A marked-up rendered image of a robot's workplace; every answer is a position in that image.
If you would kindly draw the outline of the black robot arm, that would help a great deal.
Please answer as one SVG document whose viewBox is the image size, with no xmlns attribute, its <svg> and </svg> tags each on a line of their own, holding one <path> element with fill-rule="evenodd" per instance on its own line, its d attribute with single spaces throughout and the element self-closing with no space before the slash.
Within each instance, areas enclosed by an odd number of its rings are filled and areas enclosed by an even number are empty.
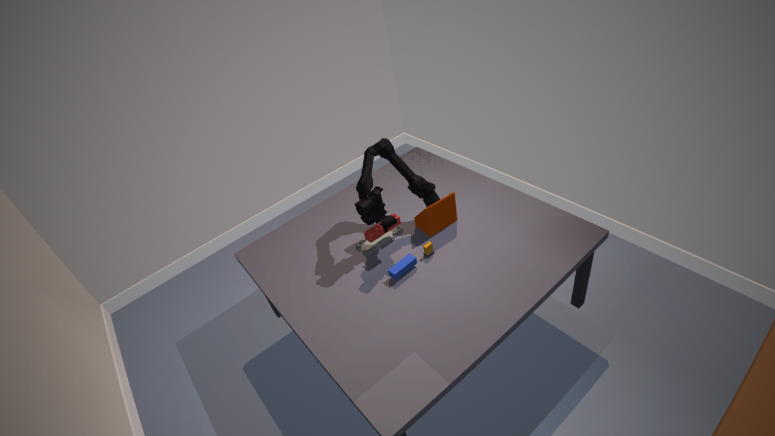
<svg viewBox="0 0 775 436">
<path fill-rule="evenodd" d="M 364 152 L 363 166 L 361 171 L 361 177 L 357 183 L 356 190 L 359 193 L 359 201 L 356 202 L 357 213 L 361 215 L 360 219 L 366 223 L 366 225 L 372 225 L 378 218 L 376 211 L 372 210 L 375 206 L 382 204 L 382 198 L 380 192 L 384 188 L 375 186 L 374 190 L 372 179 L 372 165 L 374 156 L 379 155 L 384 159 L 390 161 L 391 165 L 401 173 L 403 177 L 409 182 L 409 190 L 417 195 L 420 199 L 423 198 L 424 204 L 427 207 L 438 202 L 438 197 L 435 191 L 435 184 L 426 181 L 423 177 L 417 176 L 409 166 L 405 165 L 405 162 L 395 152 L 395 147 L 391 145 L 391 142 L 387 139 L 381 139 L 378 143 L 370 146 Z M 368 195 L 368 196 L 367 196 Z"/>
</svg>

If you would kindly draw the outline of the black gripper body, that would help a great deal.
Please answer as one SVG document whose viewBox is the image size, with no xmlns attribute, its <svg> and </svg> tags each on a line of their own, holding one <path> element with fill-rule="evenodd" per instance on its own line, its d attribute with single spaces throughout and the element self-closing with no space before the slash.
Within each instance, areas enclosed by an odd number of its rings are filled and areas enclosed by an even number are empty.
<svg viewBox="0 0 775 436">
<path fill-rule="evenodd" d="M 398 223 L 398 221 L 395 218 L 395 216 L 391 216 L 391 215 L 390 216 L 386 216 L 385 215 L 387 213 L 387 211 L 384 210 L 384 206 L 385 206 L 385 203 L 382 202 L 382 204 L 380 206 L 375 206 L 374 209 L 372 209 L 372 210 L 376 211 L 376 213 L 379 216 L 378 219 L 382 220 L 380 222 L 381 225 L 383 227 L 385 227 L 386 229 L 388 229 L 389 227 L 391 227 L 391 226 L 395 225 L 396 223 Z"/>
</svg>

